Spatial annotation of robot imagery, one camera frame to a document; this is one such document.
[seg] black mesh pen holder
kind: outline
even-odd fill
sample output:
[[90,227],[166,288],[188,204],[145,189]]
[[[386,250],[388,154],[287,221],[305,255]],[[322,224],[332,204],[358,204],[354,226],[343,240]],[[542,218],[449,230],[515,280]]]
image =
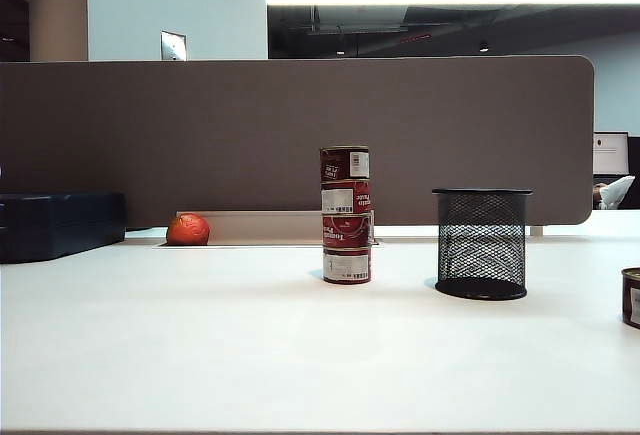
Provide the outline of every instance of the black mesh pen holder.
[[524,297],[525,202],[531,190],[433,193],[440,225],[436,289],[479,300]]

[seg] stacked cans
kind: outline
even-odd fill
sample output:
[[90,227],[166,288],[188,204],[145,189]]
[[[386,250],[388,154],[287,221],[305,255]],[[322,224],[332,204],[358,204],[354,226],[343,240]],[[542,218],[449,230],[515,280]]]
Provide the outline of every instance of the stacked cans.
[[369,147],[320,149],[323,278],[340,284],[371,280],[373,215]]

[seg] ceiling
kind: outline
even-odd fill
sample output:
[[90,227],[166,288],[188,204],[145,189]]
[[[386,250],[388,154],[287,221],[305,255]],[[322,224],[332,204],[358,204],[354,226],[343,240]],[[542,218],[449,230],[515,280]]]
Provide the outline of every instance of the ceiling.
[[630,8],[269,7],[269,56],[467,55],[487,37],[492,53],[517,53],[637,29],[638,15]]

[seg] red fruit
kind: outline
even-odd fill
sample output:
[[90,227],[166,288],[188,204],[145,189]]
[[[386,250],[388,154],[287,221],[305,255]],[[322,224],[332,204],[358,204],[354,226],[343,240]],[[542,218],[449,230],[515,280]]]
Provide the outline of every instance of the red fruit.
[[195,213],[178,215],[167,229],[167,245],[206,245],[209,224]]

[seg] gray partition panel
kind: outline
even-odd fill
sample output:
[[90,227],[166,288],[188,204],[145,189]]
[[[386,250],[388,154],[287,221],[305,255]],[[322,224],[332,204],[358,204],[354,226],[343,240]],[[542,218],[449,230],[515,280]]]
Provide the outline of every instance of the gray partition panel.
[[320,207],[318,148],[371,147],[376,223],[437,223],[434,187],[531,188],[530,224],[591,210],[580,57],[0,64],[0,190],[113,190],[177,210]]

